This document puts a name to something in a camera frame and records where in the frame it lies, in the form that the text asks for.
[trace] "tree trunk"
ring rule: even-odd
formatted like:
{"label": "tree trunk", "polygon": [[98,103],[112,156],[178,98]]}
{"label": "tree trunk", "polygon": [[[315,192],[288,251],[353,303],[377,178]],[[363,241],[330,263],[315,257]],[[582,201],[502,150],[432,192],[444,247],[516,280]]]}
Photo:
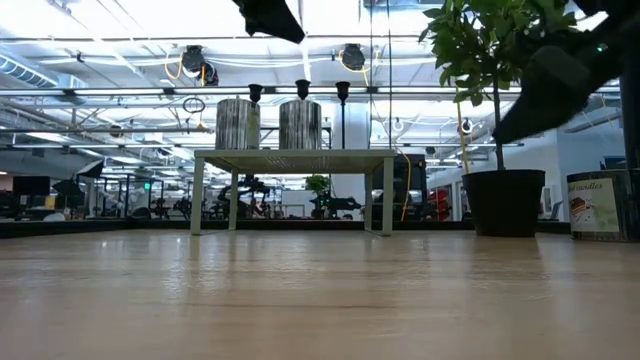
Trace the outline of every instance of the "tree trunk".
{"label": "tree trunk", "polygon": [[[496,126],[500,122],[500,84],[498,75],[493,77],[493,107],[496,119]],[[496,159],[498,160],[498,170],[506,170],[504,167],[504,156],[502,155],[502,144],[496,140]]]}

